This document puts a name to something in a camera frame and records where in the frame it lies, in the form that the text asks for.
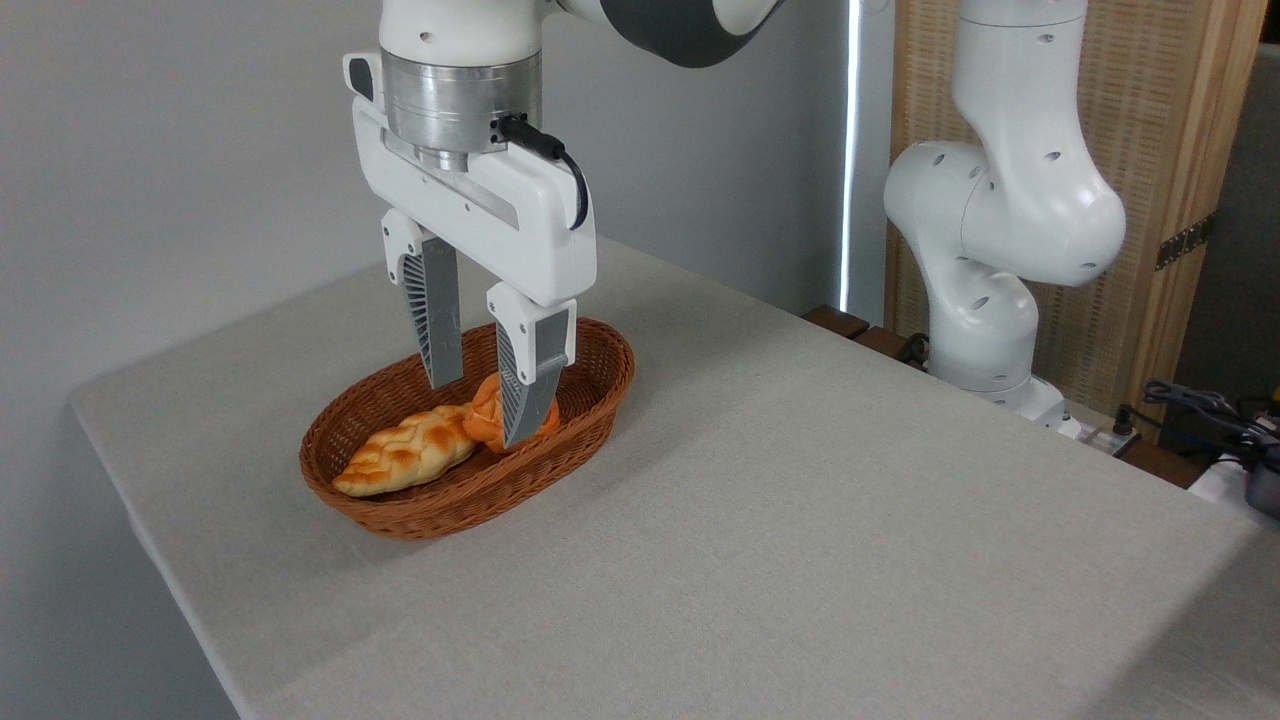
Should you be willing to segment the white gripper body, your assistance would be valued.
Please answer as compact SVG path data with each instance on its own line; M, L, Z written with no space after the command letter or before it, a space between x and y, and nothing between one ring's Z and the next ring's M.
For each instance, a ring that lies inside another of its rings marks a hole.
M485 67L393 53L344 59L371 191L544 307L596 278L590 192L538 128L541 54Z

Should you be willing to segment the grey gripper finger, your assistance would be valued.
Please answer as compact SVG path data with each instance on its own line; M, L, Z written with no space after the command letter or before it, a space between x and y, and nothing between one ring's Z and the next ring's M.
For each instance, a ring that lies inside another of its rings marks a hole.
M387 274L403 291L424 369L439 389L465 375L457 252L397 209L381 218L381 237Z
M499 282L486 292L495 319L503 441L507 448L544 424L561 373L575 364L577 304L544 307Z

